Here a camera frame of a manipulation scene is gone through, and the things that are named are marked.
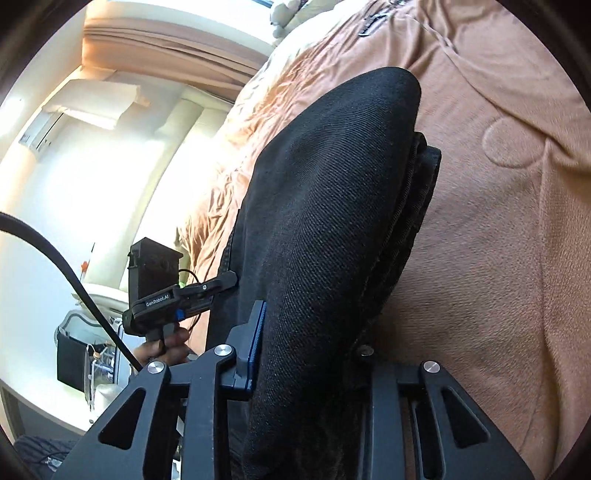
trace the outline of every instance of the brown bedsheet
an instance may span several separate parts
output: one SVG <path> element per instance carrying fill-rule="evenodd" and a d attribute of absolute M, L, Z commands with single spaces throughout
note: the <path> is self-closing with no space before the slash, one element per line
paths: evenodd
<path fill-rule="evenodd" d="M 214 276 L 269 140 L 351 77 L 409 69 L 423 89 L 417 130 L 443 161 L 376 345 L 393 360 L 442 362 L 541 479 L 591 413 L 591 115 L 494 0 L 413 0 L 359 37 L 388 6 L 369 3 L 303 52 L 255 108 L 241 112 L 239 98 L 218 138 L 215 188 L 181 237 L 198 276 Z"/>

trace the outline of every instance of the black metal bracket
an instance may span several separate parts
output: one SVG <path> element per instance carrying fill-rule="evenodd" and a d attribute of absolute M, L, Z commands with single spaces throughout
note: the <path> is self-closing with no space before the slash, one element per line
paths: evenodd
<path fill-rule="evenodd" d="M 226 404 L 248 400 L 256 381 L 265 303 L 256 301 L 248 323 L 228 341 L 193 362 L 167 367 L 152 362 L 117 396 L 56 472 L 78 480 L 101 472 L 111 480 L 170 478 L 177 447 L 177 418 L 186 413 L 181 478 L 229 479 Z"/>
<path fill-rule="evenodd" d="M 417 480 L 534 480 L 492 420 L 437 362 L 375 362 L 359 480 L 405 478 L 403 401 L 410 411 Z"/>
<path fill-rule="evenodd" d="M 256 388 L 266 304 L 227 344 L 168 368 L 152 362 L 120 393 L 58 469 L 54 480 L 101 472 L 110 480 L 170 478 L 184 416 L 182 480 L 229 480 L 228 400 Z M 407 367 L 371 362 L 358 480 L 405 478 L 405 440 L 414 445 L 417 480 L 533 480 L 494 423 L 438 363 Z M 412 440 L 404 438 L 406 401 Z"/>

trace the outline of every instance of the hand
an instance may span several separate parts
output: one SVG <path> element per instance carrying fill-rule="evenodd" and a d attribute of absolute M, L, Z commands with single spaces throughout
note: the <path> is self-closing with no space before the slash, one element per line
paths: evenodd
<path fill-rule="evenodd" d="M 162 354 L 162 340 L 155 342 L 144 342 L 134 350 L 134 356 L 143 367 L 150 361 L 157 359 L 164 362 L 169 367 L 187 362 L 189 347 L 185 342 L 189 339 L 189 331 L 186 328 L 179 327 L 170 336 L 164 339 L 166 353 Z"/>

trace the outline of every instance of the black mesh fabric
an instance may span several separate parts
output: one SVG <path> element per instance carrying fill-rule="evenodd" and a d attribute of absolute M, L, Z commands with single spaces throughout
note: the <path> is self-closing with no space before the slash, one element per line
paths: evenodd
<path fill-rule="evenodd" d="M 50 480 L 56 467 L 48 465 L 48 459 L 64 461 L 76 445 L 75 440 L 48 440 L 23 435 L 14 442 L 14 449 L 40 480 Z"/>
<path fill-rule="evenodd" d="M 311 465 L 339 439 L 311 432 L 334 429 L 331 402 L 328 417 L 347 415 L 334 403 L 345 359 L 394 288 L 433 192 L 441 153 L 414 132 L 419 100 L 408 71 L 365 73 L 310 105 L 256 161 L 221 267 L 239 285 L 216 297 L 207 339 L 223 343 L 255 300 L 267 302 L 249 415 L 237 405 L 229 415 L 248 480 L 337 476 L 338 466 Z"/>

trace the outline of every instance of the curtain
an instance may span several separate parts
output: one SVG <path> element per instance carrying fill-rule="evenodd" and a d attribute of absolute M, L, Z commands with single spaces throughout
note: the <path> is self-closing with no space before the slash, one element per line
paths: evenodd
<path fill-rule="evenodd" d="M 84 27 L 82 65 L 192 85 L 234 101 L 267 57 L 214 34 L 140 18 L 92 18 Z"/>

